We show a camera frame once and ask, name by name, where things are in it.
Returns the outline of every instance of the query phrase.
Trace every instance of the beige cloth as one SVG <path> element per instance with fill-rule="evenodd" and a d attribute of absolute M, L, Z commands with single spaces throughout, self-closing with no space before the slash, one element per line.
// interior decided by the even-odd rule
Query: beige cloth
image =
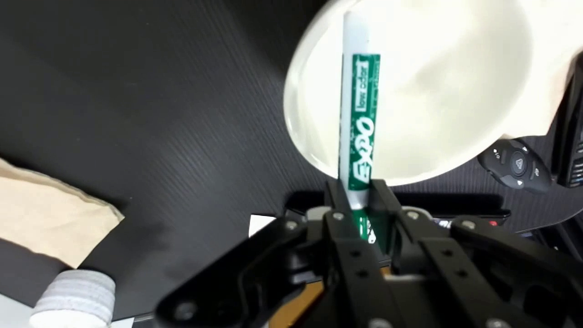
<path fill-rule="evenodd" d="M 0 159 L 0 238 L 77 268 L 124 218 L 59 180 Z"/>

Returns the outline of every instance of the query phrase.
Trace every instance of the green marker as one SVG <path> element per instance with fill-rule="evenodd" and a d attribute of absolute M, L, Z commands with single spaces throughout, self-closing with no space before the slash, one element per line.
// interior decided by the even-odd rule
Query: green marker
<path fill-rule="evenodd" d="M 360 236 L 368 239 L 368 185 L 373 169 L 381 56 L 364 15 L 344 15 L 338 177 L 346 190 Z"/>

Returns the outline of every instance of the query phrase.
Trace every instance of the screw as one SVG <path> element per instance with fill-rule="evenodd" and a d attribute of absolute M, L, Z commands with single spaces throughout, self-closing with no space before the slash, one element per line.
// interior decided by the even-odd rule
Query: screw
<path fill-rule="evenodd" d="M 489 318 L 486 321 L 487 328 L 512 328 L 506 321 L 498 318 Z"/>
<path fill-rule="evenodd" d="M 463 221 L 462 225 L 468 229 L 471 229 L 471 230 L 476 229 L 476 224 L 473 223 L 472 221 Z"/>
<path fill-rule="evenodd" d="M 376 317 L 368 322 L 368 328 L 393 328 L 393 325 L 385 319 Z"/>
<path fill-rule="evenodd" d="M 419 213 L 417 212 L 407 212 L 407 216 L 410 217 L 411 219 L 417 220 L 417 218 L 419 217 Z"/>
<path fill-rule="evenodd" d="M 174 318 L 178 321 L 187 321 L 196 314 L 196 304 L 194 302 L 182 302 L 174 310 Z"/>
<path fill-rule="evenodd" d="M 297 228 L 297 223 L 295 221 L 287 221 L 286 222 L 286 228 L 288 230 L 293 230 Z"/>

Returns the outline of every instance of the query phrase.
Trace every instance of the desk surface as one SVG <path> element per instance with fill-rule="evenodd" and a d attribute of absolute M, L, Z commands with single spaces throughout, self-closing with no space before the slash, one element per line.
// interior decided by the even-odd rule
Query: desk surface
<path fill-rule="evenodd" d="M 117 206 L 85 265 L 117 281 L 115 317 L 180 281 L 324 176 L 295 150 L 282 92 L 324 0 L 0 4 L 0 156 Z M 550 138 L 527 141 L 549 160 Z M 472 160 L 398 191 L 495 193 L 518 231 L 566 219 L 583 189 L 497 184 Z M 0 243 L 0 294 L 33 305 L 63 265 Z"/>

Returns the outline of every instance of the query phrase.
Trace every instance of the black device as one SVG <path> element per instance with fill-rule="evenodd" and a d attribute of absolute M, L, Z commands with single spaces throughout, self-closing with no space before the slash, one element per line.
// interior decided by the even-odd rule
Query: black device
<path fill-rule="evenodd" d="M 545 193 L 552 182 L 540 156 L 519 139 L 498 140 L 477 159 L 496 181 L 510 188 Z"/>
<path fill-rule="evenodd" d="M 574 188 L 583 186 L 583 55 L 575 62 L 575 71 L 557 111 L 554 136 L 553 174 L 557 183 Z"/>
<path fill-rule="evenodd" d="M 372 180 L 369 218 L 391 242 L 383 276 L 339 180 L 305 219 L 280 217 L 167 295 L 159 327 L 261 327 L 305 282 L 324 291 L 293 327 L 583 327 L 583 263 L 474 216 L 450 229 Z"/>

